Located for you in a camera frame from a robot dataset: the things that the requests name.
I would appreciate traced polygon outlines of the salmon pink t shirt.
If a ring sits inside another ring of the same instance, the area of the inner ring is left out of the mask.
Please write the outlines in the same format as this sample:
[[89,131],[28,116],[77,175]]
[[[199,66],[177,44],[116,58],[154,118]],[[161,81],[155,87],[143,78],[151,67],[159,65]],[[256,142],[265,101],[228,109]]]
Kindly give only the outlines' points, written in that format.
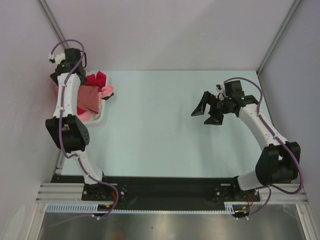
[[81,85],[77,93],[77,108],[85,112],[100,112],[101,96],[97,86]]

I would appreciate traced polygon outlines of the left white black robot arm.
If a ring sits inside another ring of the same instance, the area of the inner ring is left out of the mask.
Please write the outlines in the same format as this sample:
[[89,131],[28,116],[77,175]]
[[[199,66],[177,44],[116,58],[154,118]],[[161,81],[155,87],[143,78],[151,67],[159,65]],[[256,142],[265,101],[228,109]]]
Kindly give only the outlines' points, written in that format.
[[111,188],[102,182],[103,171],[88,157],[89,130],[77,114],[78,91],[86,82],[82,65],[85,52],[67,48],[63,55],[62,59],[53,55],[50,57],[50,61],[56,63],[52,76],[56,78],[58,94],[53,116],[45,120],[45,127],[64,157],[77,163],[84,183],[95,185],[93,194],[105,200],[110,196]]

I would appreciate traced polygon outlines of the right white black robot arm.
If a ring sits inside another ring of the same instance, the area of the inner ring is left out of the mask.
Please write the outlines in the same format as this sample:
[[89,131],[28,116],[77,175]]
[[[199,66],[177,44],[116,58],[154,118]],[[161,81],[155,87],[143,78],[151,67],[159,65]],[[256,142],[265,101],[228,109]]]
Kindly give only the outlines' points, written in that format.
[[230,188],[231,196],[242,201],[248,196],[249,190],[273,187],[285,194],[297,194],[304,185],[304,177],[300,166],[301,147],[297,142],[290,142],[264,118],[261,103],[264,98],[262,89],[259,98],[246,95],[242,81],[253,84],[243,77],[232,77],[216,85],[217,94],[209,91],[191,113],[191,116],[204,115],[209,106],[209,117],[206,125],[220,126],[226,114],[234,114],[250,130],[257,141],[261,155],[254,170],[235,177],[236,185]]

